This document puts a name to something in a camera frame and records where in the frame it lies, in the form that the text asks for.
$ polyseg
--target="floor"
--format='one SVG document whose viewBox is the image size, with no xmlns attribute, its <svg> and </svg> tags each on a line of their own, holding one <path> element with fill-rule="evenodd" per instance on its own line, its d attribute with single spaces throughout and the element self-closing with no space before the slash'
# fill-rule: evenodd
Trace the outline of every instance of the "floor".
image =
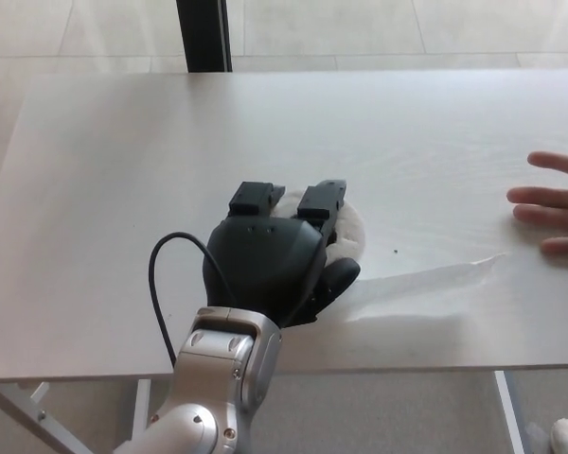
<svg viewBox="0 0 568 454">
<path fill-rule="evenodd" d="M 568 67 L 568 0 L 229 0 L 235 71 Z M 0 167 L 42 73 L 185 72 L 174 0 L 0 0 Z M 568 417 L 568 371 L 517 373 L 534 452 Z M 167 384 L 156 383 L 153 405 Z M 46 405 L 96 453 L 126 439 L 134 383 Z M 278 377 L 256 452 L 509 453 L 490 373 Z M 0 412 L 0 454 L 52 451 Z"/>
</svg>

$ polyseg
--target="black cable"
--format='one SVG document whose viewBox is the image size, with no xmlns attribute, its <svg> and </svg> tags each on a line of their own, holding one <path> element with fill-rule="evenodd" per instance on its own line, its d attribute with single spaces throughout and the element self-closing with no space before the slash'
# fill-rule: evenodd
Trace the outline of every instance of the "black cable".
<svg viewBox="0 0 568 454">
<path fill-rule="evenodd" d="M 162 249 L 162 246 L 164 246 L 166 243 L 168 243 L 174 238 L 187 239 L 191 241 L 193 244 L 195 244 L 198 247 L 198 249 L 200 249 L 200 251 L 202 251 L 204 257 L 206 257 L 206 260 L 208 260 L 208 263 L 210 263 L 210 266 L 214 269 L 214 271 L 221 279 L 223 286 L 227 291 L 229 298 L 231 299 L 231 307 L 237 307 L 236 297 L 234 296 L 234 292 L 229 287 L 229 284 L 227 284 L 227 280 L 225 279 L 225 276 L 223 275 L 221 268 L 219 268 L 219 265 L 217 264 L 215 257 L 213 257 L 212 253 L 210 253 L 210 251 L 206 248 L 206 246 L 203 244 L 202 241 L 200 241 L 194 235 L 188 234 L 186 232 L 173 232 L 172 234 L 168 234 L 160 241 L 158 241 L 156 245 L 153 247 L 153 251 L 151 251 L 150 255 L 150 269 L 149 269 L 150 295 L 151 295 L 151 303 L 153 304 L 153 311 L 155 312 L 155 318 L 158 320 L 158 324 L 160 325 L 160 332 L 162 333 L 164 344 L 167 346 L 167 350 L 169 351 L 169 357 L 170 357 L 170 362 L 172 363 L 172 367 L 174 367 L 174 363 L 177 360 L 177 357 L 174 353 L 174 349 L 172 348 L 172 342 L 170 341 L 167 325 L 164 323 L 164 317 L 162 317 L 162 310 L 160 309 L 160 304 L 158 303 L 158 294 L 155 290 L 155 261 L 156 258 L 158 257 L 160 249 Z"/>
</svg>

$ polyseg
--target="white table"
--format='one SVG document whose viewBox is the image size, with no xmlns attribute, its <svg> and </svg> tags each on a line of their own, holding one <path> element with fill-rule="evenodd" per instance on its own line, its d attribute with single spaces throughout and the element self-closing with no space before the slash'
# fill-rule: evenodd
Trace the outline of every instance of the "white table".
<svg viewBox="0 0 568 454">
<path fill-rule="evenodd" d="M 366 222 L 362 279 L 531 254 L 541 233 L 511 221 L 506 190 L 568 186 L 527 165 L 532 149 L 568 152 L 568 72 L 39 79 L 0 175 L 0 382 L 168 375 L 151 248 L 177 230 L 206 240 L 244 180 L 300 188 L 346 178 Z M 176 346 L 204 305 L 201 256 L 172 245 L 157 273 Z M 481 359 L 495 333 L 478 331 L 478 342 L 463 329 L 435 340 L 461 342 L 463 355 L 400 349 L 378 368 L 568 366 L 568 300 L 557 304 L 553 321 L 544 304 L 526 318 L 521 307 L 489 314 L 510 339 L 552 323 L 545 348 L 526 342 L 513 358 L 495 349 Z M 421 323 L 414 329 L 431 326 Z M 290 357 L 281 370 L 294 371 Z M 4 404 L 13 390 L 1 391 Z"/>
</svg>

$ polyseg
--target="finger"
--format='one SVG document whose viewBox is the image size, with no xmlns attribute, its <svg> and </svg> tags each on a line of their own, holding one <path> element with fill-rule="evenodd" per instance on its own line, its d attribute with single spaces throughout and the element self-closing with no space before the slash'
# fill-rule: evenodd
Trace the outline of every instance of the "finger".
<svg viewBox="0 0 568 454">
<path fill-rule="evenodd" d="M 568 173 L 568 155 L 550 151 L 533 151 L 528 155 L 528 163 L 532 166 L 552 168 Z"/>
<path fill-rule="evenodd" d="M 517 205 L 513 216 L 521 222 L 568 230 L 568 210 L 538 205 Z"/>
<path fill-rule="evenodd" d="M 514 187 L 507 192 L 507 199 L 512 203 L 568 208 L 568 190 L 547 187 Z"/>
<path fill-rule="evenodd" d="M 541 251 L 551 255 L 560 255 L 568 253 L 568 236 L 561 238 L 545 239 L 541 243 Z"/>
</svg>

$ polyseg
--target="screw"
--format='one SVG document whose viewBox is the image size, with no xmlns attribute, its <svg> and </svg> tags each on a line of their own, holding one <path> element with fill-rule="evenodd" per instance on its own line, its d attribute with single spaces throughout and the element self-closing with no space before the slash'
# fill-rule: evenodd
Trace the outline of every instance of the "screw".
<svg viewBox="0 0 568 454">
<path fill-rule="evenodd" d="M 204 333 L 200 332 L 200 333 L 196 333 L 193 335 L 193 338 L 191 338 L 191 346 L 193 347 L 196 343 L 198 343 L 200 341 L 201 338 L 204 337 Z"/>
<path fill-rule="evenodd" d="M 236 347 L 238 347 L 238 345 L 240 345 L 240 342 L 242 342 L 241 338 L 239 338 L 239 337 L 233 338 L 231 341 L 229 341 L 229 344 L 227 345 L 227 350 L 229 350 L 230 352 L 233 352 L 234 349 Z"/>
</svg>

